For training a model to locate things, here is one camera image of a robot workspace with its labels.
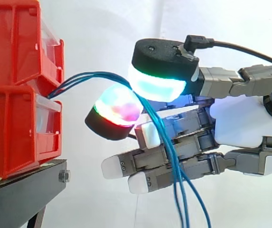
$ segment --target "green light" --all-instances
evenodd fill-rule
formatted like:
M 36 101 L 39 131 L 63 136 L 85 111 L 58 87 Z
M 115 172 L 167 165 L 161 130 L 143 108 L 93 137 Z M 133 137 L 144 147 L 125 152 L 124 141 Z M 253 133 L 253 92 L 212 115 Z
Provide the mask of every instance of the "green light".
M 129 68 L 129 82 L 140 96 L 159 102 L 171 102 L 183 92 L 186 82 L 175 79 L 153 77 L 141 73 L 133 66 Z
M 133 126 L 143 111 L 143 106 L 133 91 L 121 84 L 106 89 L 96 101 L 98 114 L 120 126 Z

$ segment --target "red plastic bin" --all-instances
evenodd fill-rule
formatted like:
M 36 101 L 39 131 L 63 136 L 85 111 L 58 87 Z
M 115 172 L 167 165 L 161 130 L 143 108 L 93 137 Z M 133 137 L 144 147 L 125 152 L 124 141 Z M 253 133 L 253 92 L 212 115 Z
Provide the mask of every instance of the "red plastic bin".
M 38 167 L 61 154 L 61 104 L 30 86 L 0 86 L 0 177 Z
M 37 0 L 0 0 L 0 177 L 61 154 L 61 104 L 45 98 L 64 80 L 64 43 Z
M 30 85 L 48 95 L 64 80 L 63 48 L 37 0 L 0 0 L 0 86 Z

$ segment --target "black cable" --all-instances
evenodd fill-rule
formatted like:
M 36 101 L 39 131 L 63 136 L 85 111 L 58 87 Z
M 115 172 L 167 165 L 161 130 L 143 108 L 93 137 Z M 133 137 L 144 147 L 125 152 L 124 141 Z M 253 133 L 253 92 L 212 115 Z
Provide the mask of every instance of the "black cable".
M 262 53 L 259 53 L 257 51 L 251 50 L 251 49 L 246 48 L 246 47 L 242 47 L 242 46 L 227 43 L 227 42 L 216 41 L 216 40 L 213 41 L 213 45 L 214 45 L 214 47 L 230 48 L 230 49 L 234 49 L 234 50 L 237 50 L 237 51 L 241 51 L 241 52 L 247 53 L 247 54 L 252 55 L 252 56 L 256 56 L 258 58 L 261 58 L 263 60 L 266 60 L 266 61 L 272 63 L 272 58 L 271 57 L 266 56 L 266 55 L 264 55 Z
M 247 47 L 242 47 L 236 44 L 217 41 L 212 38 L 206 38 L 204 36 L 188 35 L 186 41 L 183 44 L 183 47 L 186 51 L 189 51 L 191 53 L 194 53 L 197 49 L 206 49 L 206 48 L 212 48 L 212 47 L 230 48 L 230 49 L 241 51 L 249 55 L 261 58 L 263 60 L 266 60 L 272 63 L 271 57 L 266 56 L 260 52 L 257 52 Z
M 128 137 L 128 138 L 131 138 L 131 139 L 137 140 L 137 137 L 136 137 L 135 135 L 133 135 L 133 134 L 128 134 L 127 137 Z

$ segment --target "blue cable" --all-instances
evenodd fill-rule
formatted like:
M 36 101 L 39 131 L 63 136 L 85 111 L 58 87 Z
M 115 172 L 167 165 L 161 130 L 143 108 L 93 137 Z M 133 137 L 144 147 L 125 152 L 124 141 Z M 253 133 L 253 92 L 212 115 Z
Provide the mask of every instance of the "blue cable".
M 91 78 L 94 78 L 94 77 L 109 79 L 109 80 L 118 82 L 122 85 L 125 85 L 129 89 L 132 89 L 129 82 L 125 78 L 123 78 L 117 74 L 110 73 L 110 72 L 103 72 L 103 71 L 102 72 L 86 72 L 86 73 L 80 73 L 80 74 L 70 77 L 68 80 L 66 80 L 64 83 L 62 83 L 57 89 L 55 89 L 53 92 L 51 92 L 47 97 L 49 99 L 54 98 L 64 92 L 66 92 L 70 88 L 72 88 L 72 87 L 74 87 L 84 81 L 87 81 Z M 137 95 L 137 97 L 139 98 L 143 107 L 147 110 L 147 113 L 150 116 L 152 122 L 155 124 L 155 126 L 158 130 L 158 133 L 159 133 L 160 137 L 162 138 L 165 148 L 168 152 L 170 162 L 172 164 L 172 171 L 173 171 L 175 203 L 178 208 L 178 213 L 179 213 L 182 227 L 184 227 L 184 220 L 183 220 L 181 208 L 180 208 L 179 201 L 178 201 L 176 183 L 179 182 L 179 186 L 180 186 L 180 190 L 181 190 L 181 194 L 182 194 L 182 199 L 183 199 L 183 205 L 184 205 L 186 228 L 189 228 L 188 204 L 187 204 L 185 189 L 183 186 L 183 179 L 185 179 L 188 182 L 188 184 L 190 185 L 191 189 L 194 191 L 196 197 L 198 198 L 198 201 L 204 211 L 204 214 L 205 214 L 205 217 L 206 217 L 206 220 L 208 223 L 208 227 L 211 228 L 210 218 L 209 218 L 208 212 L 205 208 L 205 205 L 204 205 L 199 193 L 197 192 L 195 186 L 192 184 L 190 179 L 183 172 L 182 168 L 179 165 L 179 160 L 178 160 L 175 148 L 174 148 L 173 144 L 171 143 L 171 139 L 167 136 L 167 134 L 165 132 L 165 126 L 164 126 L 163 120 L 158 116 L 156 111 L 151 107 L 151 105 L 149 104 L 149 102 L 146 99 L 144 99 L 143 97 L 141 97 L 139 95 Z
M 200 206 L 204 212 L 204 215 L 206 217 L 206 222 L 207 222 L 207 227 L 208 228 L 212 228 L 212 223 L 211 223 L 211 219 L 210 219 L 210 216 L 208 215 L 208 211 L 206 209 L 206 206 L 204 205 L 204 202 L 203 200 L 201 199 L 197 189 L 195 188 L 195 186 L 193 185 L 193 183 L 191 182 L 191 180 L 188 178 L 188 176 L 185 174 L 185 172 L 181 169 L 181 174 L 182 174 L 182 177 L 186 180 L 186 182 L 189 184 L 189 186 L 191 187 L 191 189 L 193 190 L 194 194 L 196 195 L 199 203 L 200 203 Z

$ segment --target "white background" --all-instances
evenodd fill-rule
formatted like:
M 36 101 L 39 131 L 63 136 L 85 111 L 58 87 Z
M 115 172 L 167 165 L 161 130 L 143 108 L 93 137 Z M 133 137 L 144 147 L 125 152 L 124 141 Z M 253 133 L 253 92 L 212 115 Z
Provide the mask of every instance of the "white background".
M 103 70 L 127 76 L 134 43 L 162 37 L 183 41 L 205 35 L 272 56 L 272 1 L 266 0 L 41 0 L 46 21 L 65 41 L 66 78 Z M 196 53 L 201 66 L 238 70 L 265 63 L 220 48 Z M 72 173 L 67 188 L 46 209 L 43 228 L 178 228 L 172 188 L 132 195 L 127 180 L 105 180 L 103 159 L 137 146 L 107 141 L 84 118 L 112 83 L 90 80 L 63 101 L 63 155 Z M 215 228 L 272 227 L 272 175 L 264 178 L 226 171 L 193 181 Z M 187 188 L 191 225 L 205 227 L 198 202 Z

